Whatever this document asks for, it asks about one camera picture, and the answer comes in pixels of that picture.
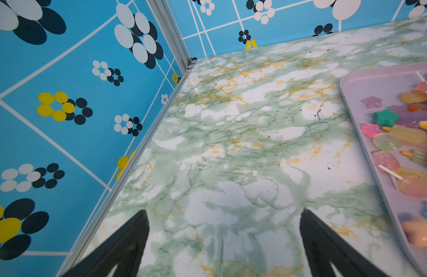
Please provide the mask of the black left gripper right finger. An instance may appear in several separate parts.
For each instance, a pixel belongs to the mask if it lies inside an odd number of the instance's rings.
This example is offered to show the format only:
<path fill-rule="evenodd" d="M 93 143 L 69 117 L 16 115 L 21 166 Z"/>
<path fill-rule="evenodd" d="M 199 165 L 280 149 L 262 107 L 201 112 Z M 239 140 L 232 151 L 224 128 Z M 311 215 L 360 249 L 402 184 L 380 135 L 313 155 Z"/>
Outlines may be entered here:
<path fill-rule="evenodd" d="M 333 267 L 344 277 L 386 276 L 308 209 L 302 211 L 300 233 L 314 277 L 334 277 Z"/>

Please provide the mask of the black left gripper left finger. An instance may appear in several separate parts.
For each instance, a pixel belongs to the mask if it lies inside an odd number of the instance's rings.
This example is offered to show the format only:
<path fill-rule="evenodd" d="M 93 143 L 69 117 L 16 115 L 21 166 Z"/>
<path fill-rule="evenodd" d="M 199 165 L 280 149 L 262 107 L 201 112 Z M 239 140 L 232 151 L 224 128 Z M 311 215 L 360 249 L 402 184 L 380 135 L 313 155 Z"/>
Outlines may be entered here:
<path fill-rule="evenodd" d="M 65 277 L 107 277 L 115 269 L 115 277 L 135 277 L 144 254 L 150 227 L 145 210 L 104 241 L 84 260 L 68 270 Z"/>

